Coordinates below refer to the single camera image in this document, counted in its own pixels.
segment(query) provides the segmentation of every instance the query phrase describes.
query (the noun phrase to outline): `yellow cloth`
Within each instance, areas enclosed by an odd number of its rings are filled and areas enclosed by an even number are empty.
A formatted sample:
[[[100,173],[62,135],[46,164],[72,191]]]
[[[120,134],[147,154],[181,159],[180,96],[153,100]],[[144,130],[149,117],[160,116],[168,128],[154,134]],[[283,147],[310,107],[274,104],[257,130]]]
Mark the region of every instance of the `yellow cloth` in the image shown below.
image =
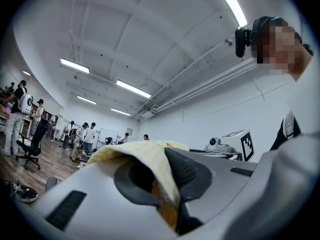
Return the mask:
[[[107,145],[100,148],[89,159],[87,165],[114,158],[119,155],[131,155],[150,168],[161,187],[164,200],[169,200],[178,208],[180,194],[172,176],[170,164],[165,155],[165,148],[178,148],[189,151],[189,148],[175,141],[145,140],[128,142],[121,145]]]

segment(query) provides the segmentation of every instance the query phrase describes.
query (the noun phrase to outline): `ceiling light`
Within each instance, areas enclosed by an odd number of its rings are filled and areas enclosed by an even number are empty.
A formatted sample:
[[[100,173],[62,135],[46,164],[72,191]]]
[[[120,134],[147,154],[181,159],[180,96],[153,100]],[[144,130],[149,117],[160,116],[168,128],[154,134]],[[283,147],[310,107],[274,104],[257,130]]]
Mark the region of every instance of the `ceiling light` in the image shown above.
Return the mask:
[[[117,84],[118,86],[121,86],[121,87],[123,87],[123,88],[126,88],[126,89],[128,89],[128,90],[130,90],[130,91],[132,91],[132,92],[134,92],[134,93],[136,93],[136,94],[139,94],[139,95],[141,95],[141,96],[143,96],[143,97],[146,97],[146,98],[150,98],[150,97],[151,97],[151,94],[149,94],[149,93],[147,93],[147,92],[145,92],[145,91],[143,91],[143,90],[140,90],[140,89],[138,89],[138,88],[136,88],[136,87],[134,87],[134,86],[132,86],[132,85],[130,85],[130,84],[127,84],[127,83],[125,83],[125,82],[122,82],[122,81],[120,81],[120,80],[118,80],[118,81],[116,82],[116,84]]]
[[[122,112],[122,111],[120,111],[120,110],[116,110],[116,109],[114,109],[114,108],[111,108],[111,110],[112,110],[112,111],[115,111],[115,112],[118,112],[118,113],[120,113],[120,114],[124,114],[124,115],[126,115],[126,116],[130,116],[130,114],[128,114],[128,113],[126,113],[126,112]]]
[[[61,63],[66,65],[66,66],[69,66],[71,68],[74,68],[76,70],[80,70],[80,71],[83,71],[83,72],[86,72],[86,73],[89,73],[90,72],[90,69],[86,66],[82,66],[80,64],[77,64],[77,63],[74,63],[70,60],[66,60],[64,58],[61,59]]]
[[[231,8],[240,27],[247,25],[247,20],[237,0],[225,0]]]
[[[77,96],[80,100],[84,100],[84,101],[86,101],[86,102],[90,102],[90,103],[92,103],[92,104],[97,104],[96,102],[94,102],[94,101],[92,101],[92,100],[89,100],[89,99],[86,99],[86,98],[82,98],[82,97],[80,97],[80,96]]]

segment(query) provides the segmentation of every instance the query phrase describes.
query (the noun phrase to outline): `black office chair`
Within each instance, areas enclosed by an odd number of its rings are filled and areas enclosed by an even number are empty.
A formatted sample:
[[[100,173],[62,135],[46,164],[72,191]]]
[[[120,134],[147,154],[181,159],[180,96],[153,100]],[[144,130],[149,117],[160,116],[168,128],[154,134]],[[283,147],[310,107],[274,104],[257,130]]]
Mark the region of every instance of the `black office chair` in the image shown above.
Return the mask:
[[[24,169],[27,169],[27,163],[31,161],[34,164],[36,164],[38,166],[38,170],[40,170],[40,164],[37,163],[38,158],[36,158],[36,156],[38,156],[41,153],[41,139],[47,132],[48,123],[48,120],[41,119],[35,130],[30,146],[25,144],[25,139],[27,139],[27,137],[20,133],[22,137],[22,142],[17,140],[16,143],[23,148],[25,154],[24,156],[16,156],[15,160],[18,161],[19,158],[26,159]]]

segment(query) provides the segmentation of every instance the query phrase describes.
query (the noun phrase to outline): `black sneaker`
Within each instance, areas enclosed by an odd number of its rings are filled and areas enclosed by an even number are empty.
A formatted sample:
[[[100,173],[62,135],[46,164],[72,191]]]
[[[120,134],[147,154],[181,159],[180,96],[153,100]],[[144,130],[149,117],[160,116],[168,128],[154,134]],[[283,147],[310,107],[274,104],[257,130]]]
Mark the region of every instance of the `black sneaker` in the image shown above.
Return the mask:
[[[34,188],[23,185],[19,180],[10,181],[9,186],[10,195],[21,202],[31,203],[38,198],[38,193]]]

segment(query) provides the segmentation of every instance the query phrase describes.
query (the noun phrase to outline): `towel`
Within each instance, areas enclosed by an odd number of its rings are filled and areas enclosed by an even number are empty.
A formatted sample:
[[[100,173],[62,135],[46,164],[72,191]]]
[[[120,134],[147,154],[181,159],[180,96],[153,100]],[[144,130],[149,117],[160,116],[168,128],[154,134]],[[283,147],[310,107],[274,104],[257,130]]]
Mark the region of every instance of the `towel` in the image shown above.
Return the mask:
[[[134,156],[153,172],[159,184],[162,200],[170,202],[177,209],[180,202],[180,193],[165,155],[165,148],[178,148],[189,151],[186,145],[175,141],[134,141],[121,145],[106,145],[100,148],[88,160],[87,165],[120,155]]]

